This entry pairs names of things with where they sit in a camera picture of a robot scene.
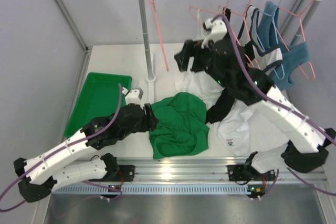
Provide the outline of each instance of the gray wall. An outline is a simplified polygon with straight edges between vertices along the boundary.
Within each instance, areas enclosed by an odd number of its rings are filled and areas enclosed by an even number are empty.
[[[290,95],[293,103],[303,113],[323,128],[336,129],[336,24],[335,0],[323,0],[305,30],[306,39],[315,69],[315,81],[308,81],[300,70],[295,70],[295,86]],[[304,65],[311,73],[308,64]],[[325,171],[336,192],[336,147],[331,146]]]
[[[17,176],[13,161],[60,142],[83,51],[53,0],[0,0],[0,191]],[[22,201],[17,186],[1,202]],[[0,214],[30,223],[36,204]]]
[[[63,0],[83,39],[89,45],[136,44],[142,42],[138,0]],[[183,42],[194,38],[197,23],[189,14],[189,6],[218,10],[227,0],[156,0],[164,42]],[[266,0],[253,0],[263,7]],[[294,0],[284,0],[289,8]],[[244,12],[248,0],[231,0],[229,7]],[[158,42],[154,20],[146,3],[151,42]],[[239,30],[242,18],[233,16],[232,24]]]

